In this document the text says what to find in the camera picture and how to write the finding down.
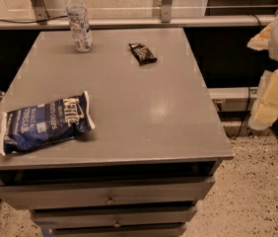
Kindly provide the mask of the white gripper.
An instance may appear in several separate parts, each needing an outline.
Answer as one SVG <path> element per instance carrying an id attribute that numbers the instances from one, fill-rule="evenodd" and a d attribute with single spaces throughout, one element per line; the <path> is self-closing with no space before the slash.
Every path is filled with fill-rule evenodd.
<path id="1" fill-rule="evenodd" d="M 278 61 L 278 15 L 273 24 L 263 28 L 259 34 L 249 40 L 247 46 L 260 51 L 269 48 L 269 56 Z M 265 70 L 262 74 L 257 98 L 253 103 L 248 126 L 254 130 L 264 130 L 278 119 L 278 68 Z"/>

